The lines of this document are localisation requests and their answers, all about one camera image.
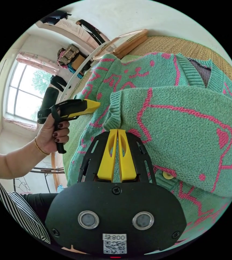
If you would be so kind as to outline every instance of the gold bracelet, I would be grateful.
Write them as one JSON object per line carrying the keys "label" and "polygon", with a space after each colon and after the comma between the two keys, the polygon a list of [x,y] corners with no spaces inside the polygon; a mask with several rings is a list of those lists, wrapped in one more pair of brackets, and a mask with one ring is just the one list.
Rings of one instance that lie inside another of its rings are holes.
{"label": "gold bracelet", "polygon": [[35,141],[35,146],[37,147],[37,149],[38,149],[42,154],[44,154],[44,155],[50,155],[50,154],[46,154],[45,152],[43,152],[43,151],[38,147],[37,142],[36,142],[36,138],[37,138],[37,137],[34,138],[34,141]]}

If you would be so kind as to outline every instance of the green tree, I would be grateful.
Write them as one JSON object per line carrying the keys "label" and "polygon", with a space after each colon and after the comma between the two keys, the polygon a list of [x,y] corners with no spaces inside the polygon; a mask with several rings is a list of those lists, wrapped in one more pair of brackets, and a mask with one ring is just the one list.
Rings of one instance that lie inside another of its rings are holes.
{"label": "green tree", "polygon": [[32,84],[34,89],[39,91],[42,95],[46,92],[48,85],[50,84],[51,74],[43,71],[43,70],[36,70],[34,72],[34,77],[32,79]]}
{"label": "green tree", "polygon": [[31,115],[31,120],[37,121],[37,119],[38,119],[38,110],[35,111],[35,112]]}

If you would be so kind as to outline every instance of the window frame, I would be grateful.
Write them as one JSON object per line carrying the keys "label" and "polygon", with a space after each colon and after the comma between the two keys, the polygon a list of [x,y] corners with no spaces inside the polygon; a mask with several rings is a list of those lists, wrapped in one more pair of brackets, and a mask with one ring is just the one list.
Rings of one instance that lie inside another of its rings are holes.
{"label": "window frame", "polygon": [[[7,119],[17,120],[17,121],[22,122],[22,123],[31,123],[31,124],[33,123],[33,124],[37,125],[37,121],[31,120],[31,119],[28,119],[28,118],[25,118],[25,117],[22,117],[22,116],[18,116],[18,115],[16,115],[16,113],[15,113],[16,104],[17,104],[17,98],[18,98],[18,93],[19,93],[19,91],[21,91],[21,92],[23,92],[23,93],[26,93],[26,94],[28,94],[28,95],[31,95],[31,96],[40,98],[40,99],[43,100],[42,97],[39,97],[39,96],[37,96],[37,95],[34,95],[34,94],[32,94],[32,93],[29,93],[29,92],[27,92],[27,91],[24,91],[24,90],[19,89],[19,85],[20,85],[20,83],[21,83],[21,80],[22,80],[22,77],[23,77],[23,75],[24,75],[24,72],[25,72],[27,66],[29,66],[29,65],[27,65],[27,64],[25,64],[25,67],[24,67],[24,69],[23,69],[23,72],[22,72],[22,74],[21,74],[21,76],[20,76],[19,83],[18,83],[18,87],[15,88],[15,87],[12,87],[12,86],[11,86],[11,82],[12,82],[12,80],[13,80],[13,77],[14,77],[15,71],[16,71],[16,69],[17,69],[17,67],[18,67],[18,64],[19,64],[18,61],[15,61],[15,62],[14,62],[13,66],[12,66],[12,68],[11,68],[11,72],[10,72],[10,74],[9,74],[9,77],[7,78],[6,88],[5,88],[6,91],[5,91],[5,93],[4,93],[5,106],[3,107],[3,108],[4,108],[3,114],[5,115],[4,117],[7,118]],[[10,93],[10,89],[11,89],[11,88],[16,90],[13,113],[8,112],[8,99],[9,99],[9,93]]]}

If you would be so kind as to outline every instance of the hand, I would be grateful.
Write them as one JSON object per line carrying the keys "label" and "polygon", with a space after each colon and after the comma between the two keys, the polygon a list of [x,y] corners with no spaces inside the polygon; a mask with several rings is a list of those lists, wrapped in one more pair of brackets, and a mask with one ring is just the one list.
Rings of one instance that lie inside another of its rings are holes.
{"label": "hand", "polygon": [[38,147],[44,153],[52,153],[57,151],[57,142],[58,143],[67,143],[69,140],[69,122],[63,121],[59,123],[58,127],[60,128],[58,131],[54,132],[54,118],[51,114],[46,119],[46,122],[41,127],[37,137],[36,143]]}

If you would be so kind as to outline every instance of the bed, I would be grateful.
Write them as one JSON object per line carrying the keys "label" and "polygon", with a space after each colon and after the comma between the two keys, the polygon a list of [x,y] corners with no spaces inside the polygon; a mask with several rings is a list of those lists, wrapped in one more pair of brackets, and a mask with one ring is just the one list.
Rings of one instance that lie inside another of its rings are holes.
{"label": "bed", "polygon": [[[136,59],[150,52],[166,52],[166,53],[181,53],[186,57],[208,60],[211,59],[219,69],[221,69],[232,80],[232,66],[224,60],[219,54],[211,49],[180,38],[167,37],[167,36],[150,36],[145,42],[133,49],[129,55],[123,58],[124,62]],[[80,93],[89,77],[91,72],[88,71],[83,79],[76,86],[74,92],[71,94],[70,99],[76,94]],[[64,170],[67,178],[69,165],[71,159],[77,149],[79,139],[83,133],[86,125],[91,120],[92,115],[84,115],[77,120],[70,122],[69,142],[65,144],[66,154],[63,155]]]}

